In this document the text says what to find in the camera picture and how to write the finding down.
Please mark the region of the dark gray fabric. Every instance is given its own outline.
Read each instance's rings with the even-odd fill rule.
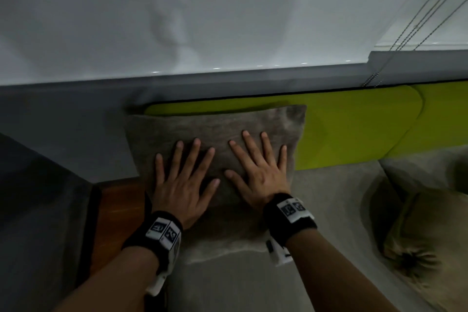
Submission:
[[[73,290],[91,187],[0,134],[2,311],[50,311]]]
[[[242,130],[249,131],[261,148],[260,133],[266,131],[275,153],[282,144],[288,146],[288,180],[294,174],[293,154],[305,121],[305,105],[235,114],[194,116],[132,115],[126,121],[126,136],[133,160],[143,179],[147,192],[154,190],[155,155],[163,155],[165,165],[177,140],[190,149],[194,138],[202,141],[201,150],[216,149],[207,179],[221,179],[218,191],[203,217],[184,233],[181,260],[199,262],[241,250],[265,250],[261,215],[249,208],[235,188],[225,179],[223,171],[233,169],[244,175],[244,170],[233,155],[228,140],[243,144]]]

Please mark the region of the black wristband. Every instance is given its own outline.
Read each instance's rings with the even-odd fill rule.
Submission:
[[[297,232],[307,228],[317,228],[310,212],[299,200],[289,194],[276,194],[263,208],[263,219],[270,230],[270,235],[282,247]]]
[[[160,274],[161,271],[167,271],[169,251],[179,249],[178,242],[180,242],[183,230],[182,224],[173,214],[166,211],[156,211],[126,239],[122,249],[130,246],[141,246],[151,250],[158,257],[157,274]]]

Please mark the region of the hand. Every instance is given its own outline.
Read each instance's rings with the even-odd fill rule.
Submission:
[[[241,196],[250,206],[262,211],[263,207],[270,202],[275,194],[291,193],[286,179],[287,149],[285,145],[281,147],[277,165],[272,145],[266,132],[262,132],[260,135],[262,138],[263,155],[249,132],[243,131],[242,136],[251,157],[236,142],[229,141],[229,145],[247,172],[249,185],[233,170],[226,170],[224,174],[237,187]]]
[[[177,142],[172,158],[171,169],[165,181],[164,164],[161,154],[156,154],[156,188],[153,195],[153,212],[167,211],[173,214],[188,229],[206,211],[211,198],[219,185],[219,179],[213,179],[200,195],[200,185],[214,157],[214,148],[208,149],[205,157],[192,174],[201,141],[195,138],[185,165],[179,174],[184,143]]]

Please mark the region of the left hand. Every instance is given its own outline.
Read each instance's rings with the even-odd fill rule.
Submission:
[[[206,211],[219,185],[219,179],[213,179],[203,194],[199,193],[200,185],[215,152],[213,147],[208,149],[202,162],[192,173],[200,152],[200,145],[201,141],[195,138],[190,154],[179,173],[184,143],[177,142],[167,180],[165,180],[162,155],[160,153],[156,155],[156,188],[153,195],[153,212],[167,211],[173,214],[181,222],[184,230],[193,226]]]

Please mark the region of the cushion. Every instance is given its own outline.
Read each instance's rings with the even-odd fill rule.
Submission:
[[[244,146],[241,133],[246,129],[260,148],[262,131],[268,133],[275,153],[279,154],[281,145],[286,144],[287,177],[291,182],[294,174],[293,155],[304,128],[306,109],[305,105],[294,105],[235,114],[128,117],[126,136],[147,193],[152,193],[155,188],[156,153],[163,155],[167,166],[178,140],[184,142],[187,151],[196,137],[202,141],[202,152],[209,147],[216,148],[206,181],[217,177],[221,183],[206,213],[190,230],[184,232],[180,260],[200,262],[242,250],[266,250],[266,226],[261,214],[244,203],[224,177],[223,172],[228,168],[245,175],[228,141],[233,139]]]
[[[468,197],[431,188],[410,194],[386,238],[384,256],[429,303],[443,311],[465,311]]]

